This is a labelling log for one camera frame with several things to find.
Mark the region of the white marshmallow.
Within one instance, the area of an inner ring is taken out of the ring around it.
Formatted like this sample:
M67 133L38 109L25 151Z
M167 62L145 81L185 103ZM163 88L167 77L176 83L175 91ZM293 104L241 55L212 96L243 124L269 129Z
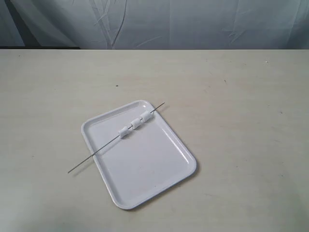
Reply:
M123 139L130 133L130 128L128 126L124 126L122 129L119 130L119 138Z
M149 119L151 119L153 116L153 114L149 111L145 111L140 115L140 120L145 123L147 122Z
M142 120L140 118L136 118L133 121L131 121L131 127L133 130L137 129L139 126L143 124Z

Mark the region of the white plastic tray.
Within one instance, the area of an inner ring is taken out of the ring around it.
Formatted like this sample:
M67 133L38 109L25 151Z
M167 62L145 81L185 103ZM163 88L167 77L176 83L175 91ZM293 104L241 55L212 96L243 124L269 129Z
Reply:
M131 121L149 111L152 118L133 130ZM130 133L119 138L124 126ZM197 162L158 111L137 100L87 120L81 127L86 145L121 209L132 209L192 175Z

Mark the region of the grey wrinkled backdrop cloth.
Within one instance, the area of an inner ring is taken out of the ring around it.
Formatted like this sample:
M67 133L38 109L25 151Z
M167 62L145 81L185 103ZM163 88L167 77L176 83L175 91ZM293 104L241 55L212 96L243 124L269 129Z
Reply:
M307 49L306 0L3 0L1 47Z

